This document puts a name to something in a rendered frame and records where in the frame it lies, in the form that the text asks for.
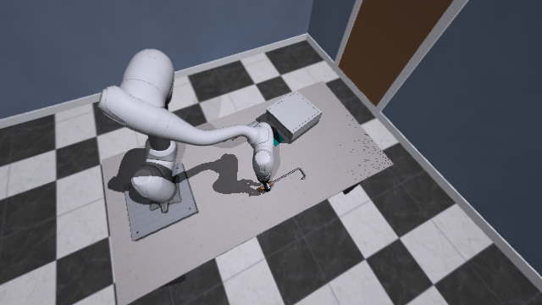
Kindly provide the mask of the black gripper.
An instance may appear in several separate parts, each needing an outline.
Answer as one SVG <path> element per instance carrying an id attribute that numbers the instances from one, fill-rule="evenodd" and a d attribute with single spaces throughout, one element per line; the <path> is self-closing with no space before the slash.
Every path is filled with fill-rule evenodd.
<path id="1" fill-rule="evenodd" d="M 269 178 L 269 179 L 270 179 L 270 178 Z M 261 186 L 261 185 L 264 186 L 264 189 L 263 189 L 263 190 L 264 190 L 264 193 L 270 191 L 271 185 L 268 184 L 269 179 L 268 179 L 268 180 L 265 180 L 265 181 L 258 180 L 258 181 L 260 182 L 260 186 Z M 268 188 L 268 190 L 267 190 L 267 188 Z"/>

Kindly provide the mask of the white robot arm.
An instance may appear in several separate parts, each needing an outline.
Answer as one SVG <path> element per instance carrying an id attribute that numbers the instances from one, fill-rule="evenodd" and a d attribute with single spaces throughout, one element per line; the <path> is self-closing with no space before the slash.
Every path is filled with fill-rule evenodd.
<path id="1" fill-rule="evenodd" d="M 178 142 L 210 146 L 244 136 L 253 148 L 256 177 L 262 181 L 271 177 L 274 134 L 268 123 L 197 129 L 169 111 L 173 88 L 174 67 L 170 59 L 156 49 L 145 49 L 129 62 L 120 87 L 102 90 L 98 103 L 102 113 L 113 121 L 148 136 L 144 163 L 132 175 L 131 184 L 138 194 L 155 202 L 150 201 L 150 210 L 162 208 L 167 213 L 170 204 L 182 201 L 180 177 L 172 177 Z"/>

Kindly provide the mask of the teal square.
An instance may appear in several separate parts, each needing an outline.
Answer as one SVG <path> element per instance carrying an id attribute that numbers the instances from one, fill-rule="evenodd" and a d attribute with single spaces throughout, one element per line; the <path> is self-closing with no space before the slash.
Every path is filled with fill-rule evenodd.
<path id="1" fill-rule="evenodd" d="M 274 133 L 274 145 L 275 146 L 280 144 L 283 140 L 284 140 L 284 138 L 278 132 Z"/>

